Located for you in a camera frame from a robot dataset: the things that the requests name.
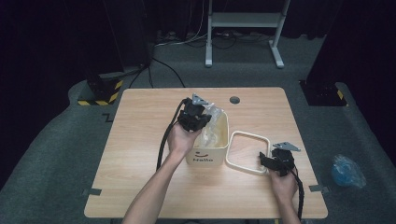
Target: clear plastic bag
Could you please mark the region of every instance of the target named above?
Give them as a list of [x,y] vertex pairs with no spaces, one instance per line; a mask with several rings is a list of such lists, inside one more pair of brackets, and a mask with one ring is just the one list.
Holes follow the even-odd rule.
[[356,162],[343,155],[335,156],[333,162],[332,178],[337,185],[356,186],[360,189],[366,185],[366,178]]
[[210,121],[202,129],[201,134],[198,136],[199,141],[197,147],[214,147],[219,141],[219,129],[217,128],[218,119],[223,113],[223,109],[215,106],[214,103],[204,105],[206,114],[212,116]]

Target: yellow black striped tape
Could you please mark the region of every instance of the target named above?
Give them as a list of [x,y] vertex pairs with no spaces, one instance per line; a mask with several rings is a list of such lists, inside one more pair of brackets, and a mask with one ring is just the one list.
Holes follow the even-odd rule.
[[109,97],[107,101],[95,101],[95,100],[78,100],[79,105],[113,105],[119,96],[120,87],[122,85],[122,80],[119,81],[114,87],[114,93]]
[[340,90],[337,91],[337,95],[338,95],[338,97],[340,98],[340,100],[341,100],[342,102],[345,102],[346,106],[348,106],[347,100],[344,98],[344,94],[341,93]]

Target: wrist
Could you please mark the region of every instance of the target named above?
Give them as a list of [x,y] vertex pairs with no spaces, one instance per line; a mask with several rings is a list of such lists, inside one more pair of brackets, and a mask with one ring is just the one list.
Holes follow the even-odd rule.
[[172,150],[166,159],[168,159],[173,164],[180,165],[184,157],[185,155],[182,155],[181,153],[176,153],[175,150]]
[[289,198],[276,197],[277,204],[283,207],[293,207],[293,201]]

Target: hand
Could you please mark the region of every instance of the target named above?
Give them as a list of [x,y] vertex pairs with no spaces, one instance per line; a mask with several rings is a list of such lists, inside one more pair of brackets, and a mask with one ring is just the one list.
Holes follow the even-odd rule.
[[189,133],[176,123],[168,135],[170,154],[178,155],[183,159],[192,150],[194,141],[202,130]]
[[291,172],[285,176],[279,176],[276,171],[269,170],[272,179],[272,188],[278,203],[291,203],[294,193],[297,191],[297,181]]

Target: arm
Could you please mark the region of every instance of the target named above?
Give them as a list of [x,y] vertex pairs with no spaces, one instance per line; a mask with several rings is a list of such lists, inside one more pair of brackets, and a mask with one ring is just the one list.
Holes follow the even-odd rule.
[[297,182],[291,173],[279,176],[275,171],[269,170],[272,179],[272,188],[279,206],[283,223],[301,223],[294,210],[292,198],[297,191]]
[[170,153],[161,168],[136,195],[122,223],[155,223],[163,206],[166,191],[176,168],[189,153],[195,138],[201,133],[189,133],[175,124],[168,136]]

